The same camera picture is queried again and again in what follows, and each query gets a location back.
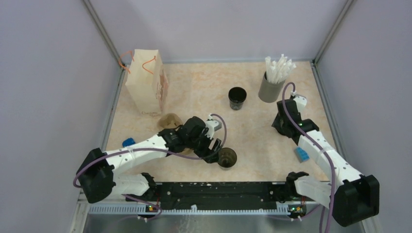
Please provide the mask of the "single black coffee cup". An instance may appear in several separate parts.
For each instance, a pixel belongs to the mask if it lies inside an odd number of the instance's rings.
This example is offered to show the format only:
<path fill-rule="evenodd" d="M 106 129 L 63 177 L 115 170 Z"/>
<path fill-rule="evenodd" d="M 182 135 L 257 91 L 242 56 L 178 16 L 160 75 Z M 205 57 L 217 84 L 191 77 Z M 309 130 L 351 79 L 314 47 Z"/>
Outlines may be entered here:
<path fill-rule="evenodd" d="M 237 154 L 232 148 L 222 148 L 218 158 L 218 165 L 222 170 L 231 169 L 237 162 Z"/>

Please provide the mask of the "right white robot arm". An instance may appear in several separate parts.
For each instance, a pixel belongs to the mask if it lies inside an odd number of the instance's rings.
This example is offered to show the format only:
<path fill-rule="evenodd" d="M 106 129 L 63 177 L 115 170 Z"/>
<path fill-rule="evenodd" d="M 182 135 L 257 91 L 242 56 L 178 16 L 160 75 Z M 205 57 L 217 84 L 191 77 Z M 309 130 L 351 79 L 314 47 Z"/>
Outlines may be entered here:
<path fill-rule="evenodd" d="M 346 227 L 379 213 L 380 184 L 373 175 L 365 176 L 352 167 L 326 140 L 311 119 L 302 119 L 303 97 L 277 102 L 272 123 L 278 133 L 293 140 L 329 178 L 321 182 L 307 172 L 290 172 L 285 194 L 291 200 L 308 197 L 332 211 L 332 217 Z"/>

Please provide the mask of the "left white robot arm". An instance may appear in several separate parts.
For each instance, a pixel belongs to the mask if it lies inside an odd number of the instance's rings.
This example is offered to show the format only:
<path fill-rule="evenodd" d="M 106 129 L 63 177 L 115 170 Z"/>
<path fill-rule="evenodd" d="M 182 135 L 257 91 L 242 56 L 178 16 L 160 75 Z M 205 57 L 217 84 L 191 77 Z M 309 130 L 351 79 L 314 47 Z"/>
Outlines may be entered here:
<path fill-rule="evenodd" d="M 227 132 L 226 123 L 218 114 L 210 114 L 207 120 L 193 116 L 183 125 L 163 129 L 130 146 L 110 151 L 92 149 L 76 172 L 73 186 L 82 189 L 89 203 L 100 202 L 111 195 L 135 195 L 151 200 L 156 193 L 152 176 L 147 173 L 124 175 L 124 172 L 171 155 L 216 163 L 225 143 L 225 140 L 214 139 L 219 129 Z"/>

